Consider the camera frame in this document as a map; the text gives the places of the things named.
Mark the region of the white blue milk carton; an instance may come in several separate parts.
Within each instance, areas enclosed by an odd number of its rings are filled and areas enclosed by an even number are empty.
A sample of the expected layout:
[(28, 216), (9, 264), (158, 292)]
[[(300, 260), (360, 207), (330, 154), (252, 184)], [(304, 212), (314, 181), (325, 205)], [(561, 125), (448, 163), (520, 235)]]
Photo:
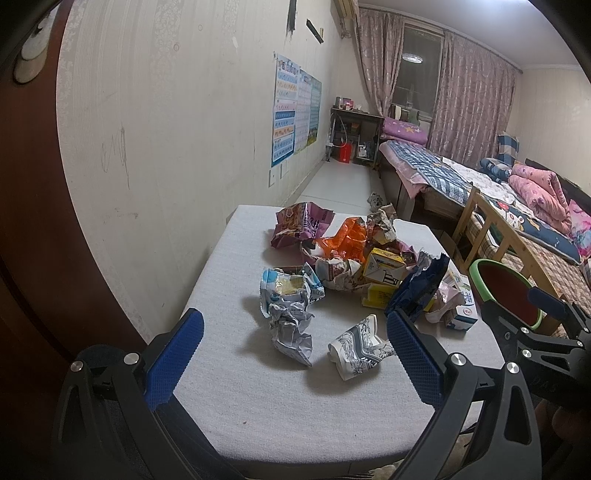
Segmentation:
[(431, 324), (466, 332), (479, 320), (475, 298), (466, 275), (449, 269), (425, 313)]

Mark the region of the dark blue foil snack bag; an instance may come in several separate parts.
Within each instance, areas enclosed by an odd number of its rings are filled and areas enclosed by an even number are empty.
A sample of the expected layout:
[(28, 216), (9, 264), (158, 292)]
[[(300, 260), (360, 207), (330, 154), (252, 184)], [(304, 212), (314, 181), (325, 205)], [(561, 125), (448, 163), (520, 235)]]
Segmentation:
[(419, 263), (394, 291), (386, 309), (389, 316), (400, 309), (411, 320), (415, 320), (428, 306), (447, 273), (450, 258), (441, 254), (431, 257), (426, 252), (420, 255)]

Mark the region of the pink plastic wrapper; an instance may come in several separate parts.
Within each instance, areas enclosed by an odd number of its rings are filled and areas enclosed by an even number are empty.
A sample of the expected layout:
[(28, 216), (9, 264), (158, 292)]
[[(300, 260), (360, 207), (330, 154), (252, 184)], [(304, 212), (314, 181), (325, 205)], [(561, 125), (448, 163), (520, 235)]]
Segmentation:
[(393, 243), (393, 252), (401, 256), (407, 266), (414, 266), (417, 264), (418, 254), (413, 246), (408, 246), (405, 242), (396, 240)]

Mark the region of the yellow wrapper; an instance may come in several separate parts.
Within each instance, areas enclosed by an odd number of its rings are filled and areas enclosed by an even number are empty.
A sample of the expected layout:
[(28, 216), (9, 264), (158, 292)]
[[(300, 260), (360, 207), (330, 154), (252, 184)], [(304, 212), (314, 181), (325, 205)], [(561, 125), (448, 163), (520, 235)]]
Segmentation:
[(366, 295), (362, 298), (362, 305), (367, 308), (385, 310), (390, 303), (397, 287), (384, 284), (370, 284)]

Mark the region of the grey patterned paper cup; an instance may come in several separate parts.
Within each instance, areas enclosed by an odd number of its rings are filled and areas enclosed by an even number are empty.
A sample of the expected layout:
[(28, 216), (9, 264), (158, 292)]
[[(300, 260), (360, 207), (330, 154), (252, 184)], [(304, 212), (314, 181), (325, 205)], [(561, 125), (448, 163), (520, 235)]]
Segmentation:
[(329, 360), (339, 377), (352, 380), (394, 355), (394, 347), (378, 332), (378, 318), (370, 314), (328, 345)]

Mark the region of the yellow juice carton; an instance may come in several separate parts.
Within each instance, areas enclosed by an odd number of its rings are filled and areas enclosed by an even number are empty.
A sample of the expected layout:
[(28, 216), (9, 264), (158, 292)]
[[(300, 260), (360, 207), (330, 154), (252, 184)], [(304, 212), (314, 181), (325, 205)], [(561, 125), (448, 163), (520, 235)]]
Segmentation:
[(370, 282), (398, 286), (409, 274), (407, 264), (401, 255), (374, 248), (370, 251), (363, 276)]

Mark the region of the brown grey wrapper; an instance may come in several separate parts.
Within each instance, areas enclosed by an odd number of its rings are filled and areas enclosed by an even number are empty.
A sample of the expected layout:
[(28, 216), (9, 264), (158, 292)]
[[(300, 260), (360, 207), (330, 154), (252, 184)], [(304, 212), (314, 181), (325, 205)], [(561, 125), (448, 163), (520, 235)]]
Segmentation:
[(370, 241), (377, 245), (386, 245), (397, 240), (394, 221), (397, 219), (396, 209), (392, 204), (383, 205), (367, 217)]

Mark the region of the light blue snack bag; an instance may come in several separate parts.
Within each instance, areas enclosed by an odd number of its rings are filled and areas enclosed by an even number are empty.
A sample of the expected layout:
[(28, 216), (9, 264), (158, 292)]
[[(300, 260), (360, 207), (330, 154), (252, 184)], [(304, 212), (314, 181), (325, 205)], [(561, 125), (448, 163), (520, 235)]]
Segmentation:
[(260, 312), (269, 321), (273, 347), (305, 367), (311, 367), (314, 347), (307, 332), (314, 318), (310, 305), (324, 297), (325, 287), (308, 263), (267, 268), (260, 279)]

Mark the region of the purple snack bag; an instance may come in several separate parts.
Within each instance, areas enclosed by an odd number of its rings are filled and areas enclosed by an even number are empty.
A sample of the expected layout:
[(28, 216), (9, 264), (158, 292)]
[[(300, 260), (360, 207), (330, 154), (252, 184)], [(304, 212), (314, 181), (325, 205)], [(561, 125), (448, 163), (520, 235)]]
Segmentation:
[(328, 231), (334, 218), (334, 211), (314, 202), (290, 205), (276, 213), (276, 227), (270, 245), (280, 249), (318, 240)]

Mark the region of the green rimmed red trash bin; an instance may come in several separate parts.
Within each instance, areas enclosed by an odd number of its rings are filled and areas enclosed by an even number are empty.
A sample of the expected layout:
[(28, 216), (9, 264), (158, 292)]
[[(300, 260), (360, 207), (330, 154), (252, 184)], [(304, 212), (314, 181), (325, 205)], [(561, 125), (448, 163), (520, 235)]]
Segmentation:
[(487, 301), (495, 301), (532, 330), (540, 326), (542, 311), (527, 298), (532, 284), (519, 272), (494, 260), (478, 259), (470, 266), (468, 277), (479, 311)]

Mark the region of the navy cartoon blanket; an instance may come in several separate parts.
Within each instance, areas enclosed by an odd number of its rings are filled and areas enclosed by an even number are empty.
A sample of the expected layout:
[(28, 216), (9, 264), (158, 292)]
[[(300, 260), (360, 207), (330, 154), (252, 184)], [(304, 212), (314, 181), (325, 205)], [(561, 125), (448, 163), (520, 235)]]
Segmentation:
[(560, 232), (505, 202), (490, 198), (487, 198), (487, 201), (501, 218), (520, 235), (554, 252), (572, 264), (578, 265), (581, 262), (575, 245)]

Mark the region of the pink floral folded quilt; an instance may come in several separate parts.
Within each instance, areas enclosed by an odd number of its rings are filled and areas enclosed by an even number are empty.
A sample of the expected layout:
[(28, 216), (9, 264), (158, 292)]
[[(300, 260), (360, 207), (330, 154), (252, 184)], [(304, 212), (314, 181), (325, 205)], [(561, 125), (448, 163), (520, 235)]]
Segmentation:
[(537, 218), (563, 235), (570, 235), (570, 210), (555, 172), (516, 163), (512, 167), (508, 183)]

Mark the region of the dark red wooden door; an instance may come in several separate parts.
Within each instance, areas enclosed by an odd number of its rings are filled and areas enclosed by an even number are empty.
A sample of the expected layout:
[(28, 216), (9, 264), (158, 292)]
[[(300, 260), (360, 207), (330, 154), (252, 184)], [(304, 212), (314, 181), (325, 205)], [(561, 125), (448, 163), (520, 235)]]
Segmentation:
[(57, 67), (68, 1), (1, 5), (1, 475), (49, 479), (55, 410), (85, 348), (144, 343), (85, 240), (63, 169)]

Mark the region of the bed with blue plaid quilt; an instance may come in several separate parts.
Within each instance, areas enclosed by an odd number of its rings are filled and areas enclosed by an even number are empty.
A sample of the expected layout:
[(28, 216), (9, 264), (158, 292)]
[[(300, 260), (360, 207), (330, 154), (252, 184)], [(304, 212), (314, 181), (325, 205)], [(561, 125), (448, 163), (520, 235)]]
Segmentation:
[(489, 200), (515, 207), (517, 197), (505, 183), (466, 167), (427, 148), (403, 140), (388, 140), (380, 152), (401, 179), (408, 197), (421, 197), (424, 208), (435, 215), (459, 218), (476, 187)]

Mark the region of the blue plaid pillow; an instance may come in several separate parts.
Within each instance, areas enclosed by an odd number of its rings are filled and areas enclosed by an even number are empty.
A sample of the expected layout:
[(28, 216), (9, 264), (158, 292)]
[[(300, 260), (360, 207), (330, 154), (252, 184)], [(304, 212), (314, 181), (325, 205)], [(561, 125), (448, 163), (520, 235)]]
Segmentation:
[(503, 164), (512, 167), (518, 159), (520, 143), (519, 140), (503, 132), (497, 136), (496, 158)]

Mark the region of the grey shoes on floor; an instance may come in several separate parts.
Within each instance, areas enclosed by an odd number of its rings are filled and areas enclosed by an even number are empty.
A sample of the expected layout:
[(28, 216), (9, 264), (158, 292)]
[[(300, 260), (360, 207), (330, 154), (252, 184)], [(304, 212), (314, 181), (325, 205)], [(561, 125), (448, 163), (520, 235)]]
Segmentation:
[(370, 193), (370, 196), (368, 197), (367, 202), (370, 205), (370, 210), (372, 212), (377, 212), (377, 210), (379, 210), (380, 208), (382, 208), (384, 206), (384, 199), (377, 192)]

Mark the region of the orange plastic wrapper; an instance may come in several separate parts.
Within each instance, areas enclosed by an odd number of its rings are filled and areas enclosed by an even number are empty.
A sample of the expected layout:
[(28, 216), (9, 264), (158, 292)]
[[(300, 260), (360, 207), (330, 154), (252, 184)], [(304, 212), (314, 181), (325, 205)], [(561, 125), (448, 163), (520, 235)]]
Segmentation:
[(335, 236), (318, 239), (318, 247), (324, 252), (325, 258), (339, 258), (353, 260), (363, 264), (365, 262), (368, 229), (362, 217), (349, 217), (342, 222)]

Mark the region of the pink patterned curtain right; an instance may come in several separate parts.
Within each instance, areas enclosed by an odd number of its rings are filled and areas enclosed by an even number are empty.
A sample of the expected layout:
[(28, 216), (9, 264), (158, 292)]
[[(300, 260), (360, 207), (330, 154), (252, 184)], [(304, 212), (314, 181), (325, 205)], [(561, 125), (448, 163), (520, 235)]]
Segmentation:
[(493, 156), (520, 74), (499, 55), (447, 30), (428, 148), (470, 167)]

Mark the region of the pink patterned curtain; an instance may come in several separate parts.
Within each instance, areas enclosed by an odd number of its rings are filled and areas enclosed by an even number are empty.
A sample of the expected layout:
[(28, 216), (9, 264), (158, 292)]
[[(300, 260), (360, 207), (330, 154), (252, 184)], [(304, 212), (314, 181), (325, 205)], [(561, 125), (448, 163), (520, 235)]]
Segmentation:
[(447, 30), (428, 148), (470, 167), (493, 156), (520, 74), (499, 55)]
[(401, 68), (405, 19), (391, 12), (360, 9), (356, 17), (363, 80), (381, 116), (389, 113)]

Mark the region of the purple folded blanket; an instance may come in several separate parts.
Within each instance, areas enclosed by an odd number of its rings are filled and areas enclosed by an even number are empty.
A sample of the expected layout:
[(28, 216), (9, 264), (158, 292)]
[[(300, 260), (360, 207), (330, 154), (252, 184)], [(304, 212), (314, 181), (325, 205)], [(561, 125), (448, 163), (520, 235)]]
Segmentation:
[(428, 142), (428, 134), (420, 126), (391, 117), (386, 117), (384, 120), (381, 138), (384, 140), (399, 139), (423, 146)]

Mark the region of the red bucket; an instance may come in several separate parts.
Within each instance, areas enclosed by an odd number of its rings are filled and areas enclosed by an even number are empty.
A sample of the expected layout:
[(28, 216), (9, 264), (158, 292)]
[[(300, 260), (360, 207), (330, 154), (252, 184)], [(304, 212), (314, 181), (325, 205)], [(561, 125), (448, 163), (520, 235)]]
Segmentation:
[(353, 145), (351, 142), (346, 142), (342, 145), (334, 147), (335, 159), (341, 163), (351, 162)]

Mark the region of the dark wooden desk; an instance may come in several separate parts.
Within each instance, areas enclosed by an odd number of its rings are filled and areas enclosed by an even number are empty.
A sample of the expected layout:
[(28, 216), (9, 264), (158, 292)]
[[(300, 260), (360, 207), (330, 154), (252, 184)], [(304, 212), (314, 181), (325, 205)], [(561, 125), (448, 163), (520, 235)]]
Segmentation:
[(335, 146), (351, 142), (353, 148), (350, 163), (376, 169), (383, 124), (383, 116), (332, 107), (327, 159), (335, 159)]

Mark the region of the pink patterned curtain left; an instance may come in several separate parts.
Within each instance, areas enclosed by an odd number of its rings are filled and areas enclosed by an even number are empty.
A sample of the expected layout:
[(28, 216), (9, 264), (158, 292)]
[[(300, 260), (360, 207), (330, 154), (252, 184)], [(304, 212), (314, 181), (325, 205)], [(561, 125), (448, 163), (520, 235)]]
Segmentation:
[(381, 116), (389, 113), (401, 68), (405, 19), (391, 12), (360, 9), (356, 17), (363, 80)]

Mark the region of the green white wall poster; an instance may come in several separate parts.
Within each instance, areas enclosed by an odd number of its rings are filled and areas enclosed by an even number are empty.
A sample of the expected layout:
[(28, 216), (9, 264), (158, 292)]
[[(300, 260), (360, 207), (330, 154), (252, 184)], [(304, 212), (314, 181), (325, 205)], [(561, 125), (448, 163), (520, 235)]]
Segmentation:
[(294, 152), (298, 153), (317, 141), (321, 104), (322, 82), (301, 69), (297, 84)]

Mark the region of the blue wall poster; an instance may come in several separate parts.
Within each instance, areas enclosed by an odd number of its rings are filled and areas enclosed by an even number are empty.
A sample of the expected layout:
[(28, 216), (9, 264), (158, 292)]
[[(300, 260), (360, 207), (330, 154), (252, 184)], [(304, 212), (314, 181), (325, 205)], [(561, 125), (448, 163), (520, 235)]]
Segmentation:
[(299, 73), (300, 66), (287, 57), (276, 55), (273, 138), (271, 139), (271, 166), (273, 167), (294, 154)]

